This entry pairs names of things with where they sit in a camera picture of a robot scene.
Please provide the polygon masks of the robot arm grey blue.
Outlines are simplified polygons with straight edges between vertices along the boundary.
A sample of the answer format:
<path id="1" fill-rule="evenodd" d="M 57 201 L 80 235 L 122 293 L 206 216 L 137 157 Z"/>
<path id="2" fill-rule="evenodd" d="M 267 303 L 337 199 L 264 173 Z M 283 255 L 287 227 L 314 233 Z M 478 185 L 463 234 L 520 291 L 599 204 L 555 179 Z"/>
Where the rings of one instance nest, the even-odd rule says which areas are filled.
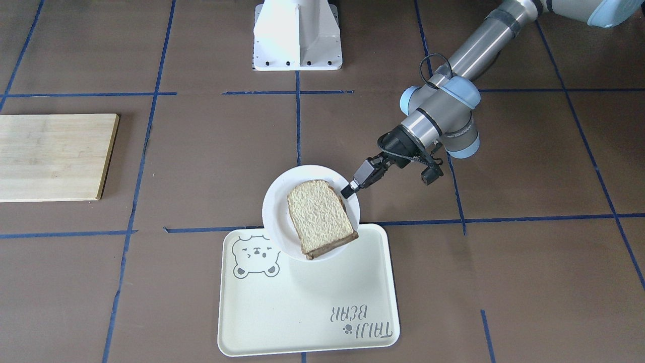
<path id="1" fill-rule="evenodd" d="M 390 167 L 405 168 L 412 162 L 425 166 L 421 180 L 428 185 L 443 175 L 442 162 L 433 157 L 438 148 L 444 147 L 447 154 L 458 159 L 477 152 L 481 140 L 474 109 L 481 103 L 481 94 L 474 80 L 523 27 L 543 13 L 575 19 L 590 27 L 611 28 L 626 21 L 640 5 L 641 1 L 502 2 L 451 57 L 444 58 L 422 87 L 411 87 L 403 93 L 400 108 L 405 119 L 378 138 L 380 153 L 362 163 L 341 195 L 348 199 L 375 184 Z"/>

